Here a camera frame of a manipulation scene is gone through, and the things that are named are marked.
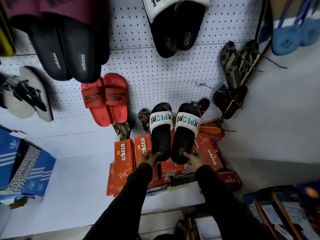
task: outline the white perforated wall panel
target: white perforated wall panel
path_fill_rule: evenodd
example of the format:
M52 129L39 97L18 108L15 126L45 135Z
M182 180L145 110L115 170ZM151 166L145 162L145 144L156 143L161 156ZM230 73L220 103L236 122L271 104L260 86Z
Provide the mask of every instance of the white perforated wall panel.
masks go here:
M136 121L131 137L145 133L138 112L142 108L152 110L160 102L169 102L176 113L182 103L207 97L211 104L203 118L221 116L212 101L214 91L198 87L196 81L216 89L225 83L219 52L229 40L240 50L254 39L261 5L262 0L211 0L196 44L164 59L154 47L142 0L110 0L111 53L101 75L118 73L129 84L129 114ZM0 71L18 76L20 66L42 69L27 35L19 30L14 32L17 56L2 57ZM111 126L103 128L94 122L83 104L80 83L49 77L47 82L53 122L46 123L36 114L21 120L1 109L0 124L24 131L30 141L57 158L112 151L116 133Z

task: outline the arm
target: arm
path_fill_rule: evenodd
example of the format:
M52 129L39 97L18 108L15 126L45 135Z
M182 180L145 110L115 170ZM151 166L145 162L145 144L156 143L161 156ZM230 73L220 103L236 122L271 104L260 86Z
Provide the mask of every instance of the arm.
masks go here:
M147 186L152 180L152 162L154 155L148 160L146 155L139 158L138 168L131 173L120 194L94 223L83 240L91 239L126 239L137 238L141 209L146 197Z
M208 212L217 222L223 240L238 239L274 239L264 227L256 221L245 207L238 202L218 178L209 165L205 165L204 155L198 148L193 154L185 154L196 169L195 177L203 192Z

